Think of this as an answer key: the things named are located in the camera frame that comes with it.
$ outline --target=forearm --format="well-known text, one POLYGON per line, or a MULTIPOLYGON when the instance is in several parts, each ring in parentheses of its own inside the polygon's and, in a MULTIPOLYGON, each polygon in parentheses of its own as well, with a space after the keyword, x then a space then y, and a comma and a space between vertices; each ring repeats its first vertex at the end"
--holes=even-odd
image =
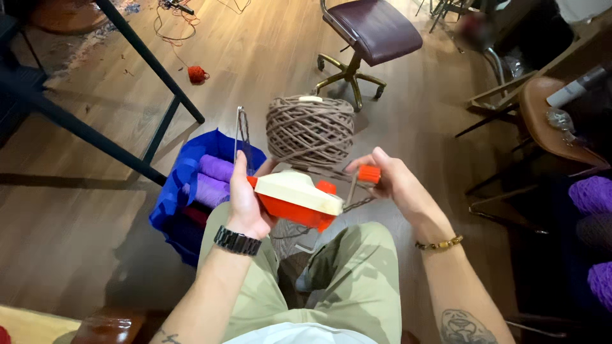
POLYGON ((422 257, 442 344, 514 343, 461 245, 426 250, 422 257))
POLYGON ((195 282, 151 343, 221 342, 251 261, 213 246, 195 282))

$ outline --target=maroon seat cushion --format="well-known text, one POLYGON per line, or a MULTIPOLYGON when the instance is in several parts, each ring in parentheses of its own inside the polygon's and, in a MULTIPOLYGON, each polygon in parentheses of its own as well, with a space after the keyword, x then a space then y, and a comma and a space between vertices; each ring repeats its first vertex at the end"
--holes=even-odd
POLYGON ((353 49, 370 66, 410 54, 423 45, 412 23, 385 0, 351 1, 328 11, 359 35, 353 49))

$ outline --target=beaded bracelet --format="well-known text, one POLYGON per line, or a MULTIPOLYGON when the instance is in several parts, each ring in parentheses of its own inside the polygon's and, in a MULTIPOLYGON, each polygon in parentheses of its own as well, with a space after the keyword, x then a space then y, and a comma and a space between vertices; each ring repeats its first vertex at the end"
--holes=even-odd
POLYGON ((429 245, 423 245, 420 242, 416 242, 415 246, 419 249, 419 250, 436 250, 436 249, 448 249, 451 246, 455 246, 457 244, 459 244, 461 242, 461 240, 463 240, 463 235, 458 235, 455 236, 454 238, 452 238, 449 241, 442 241, 438 244, 429 244, 429 245))

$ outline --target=left hand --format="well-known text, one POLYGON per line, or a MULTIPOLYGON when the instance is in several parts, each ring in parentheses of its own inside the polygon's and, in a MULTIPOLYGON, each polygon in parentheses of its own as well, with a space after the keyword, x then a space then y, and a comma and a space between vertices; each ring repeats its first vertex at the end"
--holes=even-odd
MULTIPOLYGON (((278 162, 275 160, 266 160, 255 176, 269 174, 276 165, 278 162)), ((227 229, 257 240, 265 238, 278 219, 268 214, 255 196, 253 187, 247 180, 247 158, 242 151, 238 151, 236 155, 234 173, 229 181, 229 192, 231 212, 227 229)))

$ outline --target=knee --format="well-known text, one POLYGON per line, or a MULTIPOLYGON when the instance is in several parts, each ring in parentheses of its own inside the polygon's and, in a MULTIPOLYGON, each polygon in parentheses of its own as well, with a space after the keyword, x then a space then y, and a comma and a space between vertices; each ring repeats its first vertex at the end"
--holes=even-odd
POLYGON ((381 223, 362 223, 352 226, 351 230, 360 236, 362 244, 375 244, 395 251, 393 236, 387 227, 383 226, 381 223))

